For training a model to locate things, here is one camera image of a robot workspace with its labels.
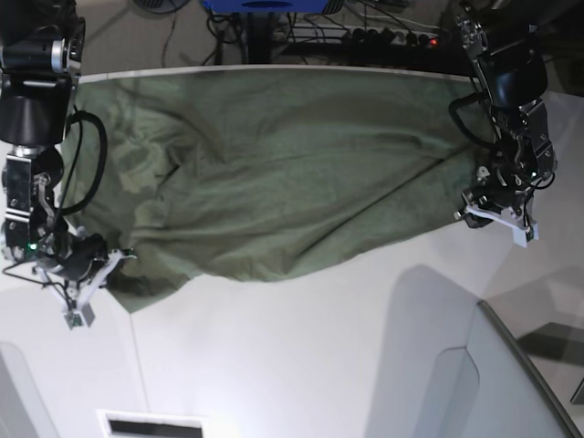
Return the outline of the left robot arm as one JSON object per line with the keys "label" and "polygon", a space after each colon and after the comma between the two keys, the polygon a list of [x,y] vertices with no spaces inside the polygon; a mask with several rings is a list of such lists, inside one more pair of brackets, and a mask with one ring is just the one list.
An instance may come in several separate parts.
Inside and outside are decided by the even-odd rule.
{"label": "left robot arm", "polygon": [[537,42],[537,25],[509,5],[453,7],[461,46],[475,78],[474,93],[448,108],[460,132],[481,151],[474,182],[458,211],[471,228],[505,224],[533,239],[531,204],[552,181],[557,158],[542,99],[548,75]]}

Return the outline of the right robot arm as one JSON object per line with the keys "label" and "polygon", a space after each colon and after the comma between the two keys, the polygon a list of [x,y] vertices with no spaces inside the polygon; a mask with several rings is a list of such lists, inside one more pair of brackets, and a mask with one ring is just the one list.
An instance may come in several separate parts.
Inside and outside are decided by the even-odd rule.
{"label": "right robot arm", "polygon": [[[135,256],[83,228],[70,231],[67,221],[97,194],[109,147],[100,118],[74,104],[85,35],[73,1],[1,4],[1,141],[10,147],[1,172],[1,251],[14,266],[33,267],[73,328],[90,325],[93,294],[120,261]],[[82,200],[65,206],[73,171],[57,146],[84,124],[98,134],[96,174]]]}

